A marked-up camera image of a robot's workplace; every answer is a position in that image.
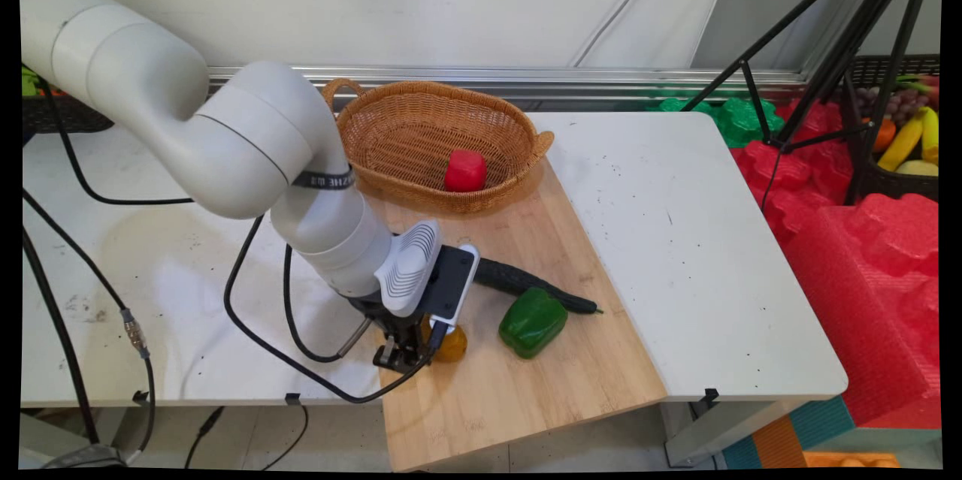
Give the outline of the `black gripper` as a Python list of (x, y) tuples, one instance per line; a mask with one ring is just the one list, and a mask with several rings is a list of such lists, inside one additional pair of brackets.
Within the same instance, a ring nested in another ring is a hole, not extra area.
[(385, 337), (385, 343), (378, 347), (372, 359), (375, 367), (407, 374), (430, 366), (431, 352), (437, 352), (437, 341), (432, 329), (426, 337), (423, 335), (423, 312), (415, 309), (412, 315), (395, 315), (384, 306), (380, 295), (348, 297), (348, 303)]

